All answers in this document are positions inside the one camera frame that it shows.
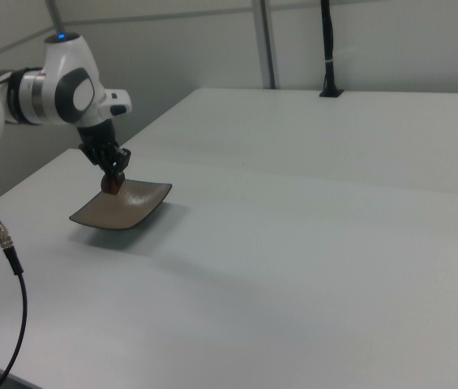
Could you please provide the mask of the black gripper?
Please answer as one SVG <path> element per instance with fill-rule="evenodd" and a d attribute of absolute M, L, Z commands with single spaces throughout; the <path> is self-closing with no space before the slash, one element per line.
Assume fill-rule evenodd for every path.
<path fill-rule="evenodd" d="M 93 165 L 99 166 L 106 177 L 114 176 L 115 182 L 121 185 L 125 180 L 124 170 L 129 164 L 131 151 L 119 148 L 113 121 L 79 127 L 78 132 L 82 140 L 79 150 Z"/>

